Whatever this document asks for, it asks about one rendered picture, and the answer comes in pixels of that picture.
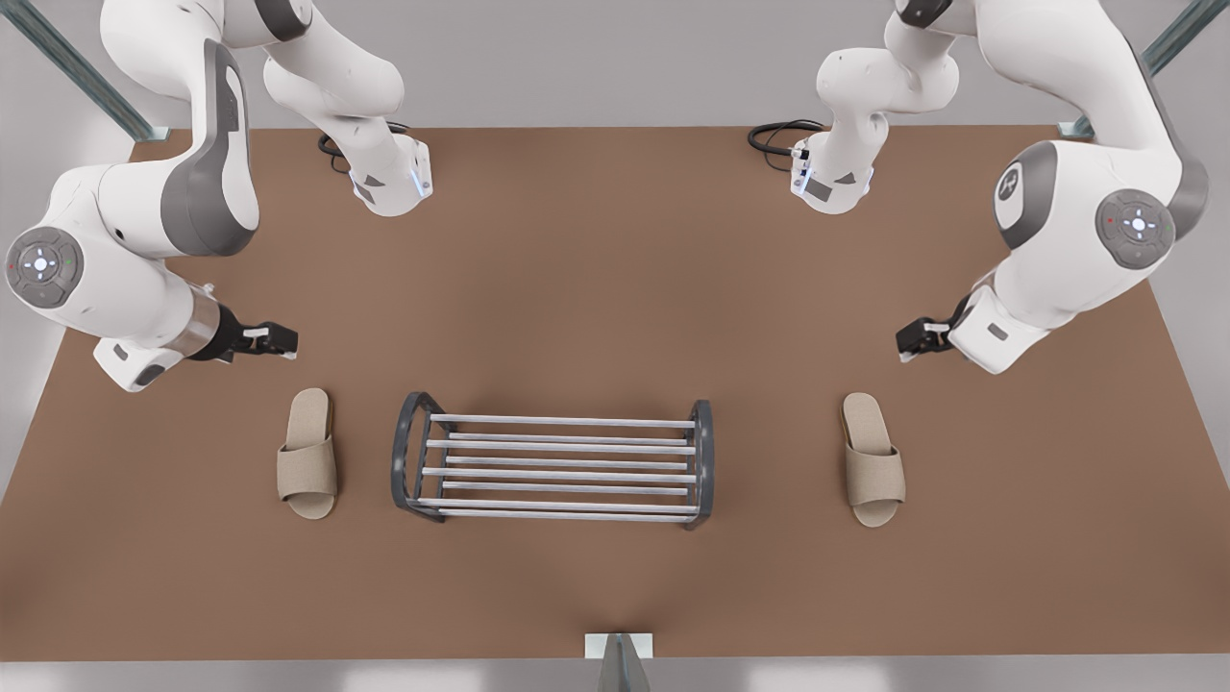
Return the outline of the grey metal shoe rack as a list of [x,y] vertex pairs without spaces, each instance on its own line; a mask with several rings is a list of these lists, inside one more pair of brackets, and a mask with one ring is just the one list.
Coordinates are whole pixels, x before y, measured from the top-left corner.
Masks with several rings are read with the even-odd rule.
[[407,395],[394,431],[395,506],[446,517],[668,524],[713,509],[713,412],[681,420],[449,413]]

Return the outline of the beige right slipper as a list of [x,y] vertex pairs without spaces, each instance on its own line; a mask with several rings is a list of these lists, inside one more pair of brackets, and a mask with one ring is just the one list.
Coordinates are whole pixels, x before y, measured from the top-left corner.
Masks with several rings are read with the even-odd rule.
[[322,520],[337,497],[332,438],[332,403],[322,388],[295,395],[285,442],[277,456],[277,489],[296,515]]

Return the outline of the beige slipper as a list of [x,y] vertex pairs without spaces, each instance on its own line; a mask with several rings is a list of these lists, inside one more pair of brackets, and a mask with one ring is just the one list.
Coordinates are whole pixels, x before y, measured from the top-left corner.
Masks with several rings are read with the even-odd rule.
[[843,399],[843,430],[849,506],[862,526],[878,529],[907,500],[903,458],[871,395],[856,391]]
[[337,497],[332,438],[332,403],[322,388],[295,395],[285,442],[277,456],[277,489],[296,515],[322,520]]

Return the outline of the beige left slipper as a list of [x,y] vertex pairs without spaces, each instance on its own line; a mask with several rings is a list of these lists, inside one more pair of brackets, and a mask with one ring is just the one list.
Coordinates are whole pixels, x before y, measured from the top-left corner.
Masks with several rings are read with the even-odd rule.
[[856,391],[843,399],[843,430],[849,506],[862,526],[878,529],[907,500],[903,458],[871,395]]

